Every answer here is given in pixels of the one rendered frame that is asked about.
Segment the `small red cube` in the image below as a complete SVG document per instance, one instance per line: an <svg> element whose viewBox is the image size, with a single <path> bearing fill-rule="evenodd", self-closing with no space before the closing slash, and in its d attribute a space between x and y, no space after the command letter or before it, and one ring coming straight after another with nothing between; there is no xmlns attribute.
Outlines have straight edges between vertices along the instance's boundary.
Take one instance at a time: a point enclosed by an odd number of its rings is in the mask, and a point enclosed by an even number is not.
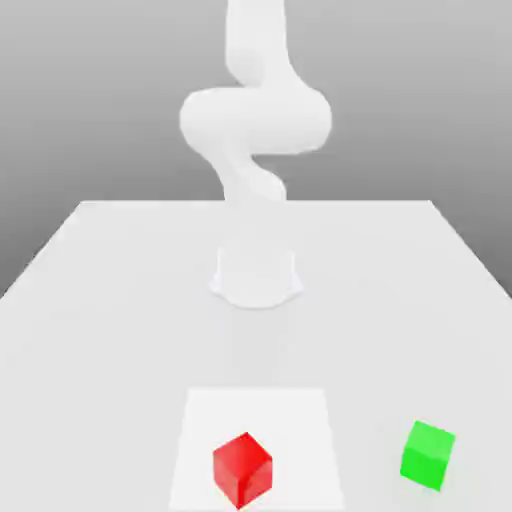
<svg viewBox="0 0 512 512"><path fill-rule="evenodd" d="M249 432L216 448L212 457L214 482L237 510L273 486L273 458Z"/></svg>

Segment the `small green cube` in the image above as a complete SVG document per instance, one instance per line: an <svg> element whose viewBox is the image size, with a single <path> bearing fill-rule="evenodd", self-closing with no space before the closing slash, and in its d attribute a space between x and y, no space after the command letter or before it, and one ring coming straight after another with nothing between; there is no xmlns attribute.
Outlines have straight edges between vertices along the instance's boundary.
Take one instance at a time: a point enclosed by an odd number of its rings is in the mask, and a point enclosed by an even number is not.
<svg viewBox="0 0 512 512"><path fill-rule="evenodd" d="M440 491L455 440L455 434L416 420L404 446L400 475Z"/></svg>

